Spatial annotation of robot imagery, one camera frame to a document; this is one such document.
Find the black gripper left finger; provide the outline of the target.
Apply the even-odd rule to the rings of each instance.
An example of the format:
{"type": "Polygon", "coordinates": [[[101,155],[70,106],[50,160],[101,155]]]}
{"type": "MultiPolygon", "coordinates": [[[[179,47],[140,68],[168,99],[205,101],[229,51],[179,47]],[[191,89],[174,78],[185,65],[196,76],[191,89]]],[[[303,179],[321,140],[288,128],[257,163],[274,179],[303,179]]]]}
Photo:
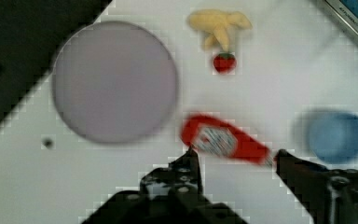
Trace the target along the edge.
{"type": "Polygon", "coordinates": [[[140,192],[154,201],[169,195],[176,187],[191,187],[203,192],[198,153],[190,147],[184,155],[145,175],[140,181],[140,192]]]}

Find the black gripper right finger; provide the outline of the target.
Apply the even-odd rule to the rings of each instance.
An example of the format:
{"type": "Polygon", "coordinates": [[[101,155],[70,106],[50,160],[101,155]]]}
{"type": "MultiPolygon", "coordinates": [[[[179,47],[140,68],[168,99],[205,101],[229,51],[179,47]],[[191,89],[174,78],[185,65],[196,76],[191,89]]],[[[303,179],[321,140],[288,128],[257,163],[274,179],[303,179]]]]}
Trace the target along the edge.
{"type": "Polygon", "coordinates": [[[306,208],[314,224],[358,224],[358,170],[329,169],[281,149],[276,174],[306,208]]]}

